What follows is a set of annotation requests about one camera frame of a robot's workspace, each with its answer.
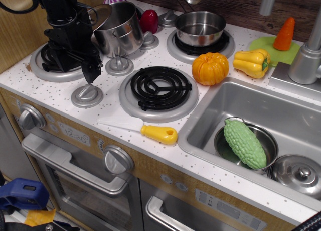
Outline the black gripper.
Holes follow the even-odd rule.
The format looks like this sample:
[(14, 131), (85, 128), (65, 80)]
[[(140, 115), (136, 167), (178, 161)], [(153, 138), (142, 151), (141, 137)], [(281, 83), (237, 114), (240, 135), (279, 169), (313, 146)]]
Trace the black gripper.
[(52, 57), (63, 72), (81, 67), (87, 83), (93, 83), (101, 75), (103, 66), (100, 52), (91, 42), (92, 27), (88, 5), (61, 2), (46, 5), (47, 21), (52, 27), (45, 31)]

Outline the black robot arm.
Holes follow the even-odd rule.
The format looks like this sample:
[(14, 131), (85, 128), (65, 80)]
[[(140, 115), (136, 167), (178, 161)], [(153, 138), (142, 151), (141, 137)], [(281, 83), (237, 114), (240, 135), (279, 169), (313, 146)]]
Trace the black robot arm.
[(93, 30), (87, 7), (77, 0), (39, 1), (52, 27), (44, 31), (51, 59), (63, 72), (81, 67), (86, 81), (93, 83), (101, 74), (102, 61), (91, 41)]

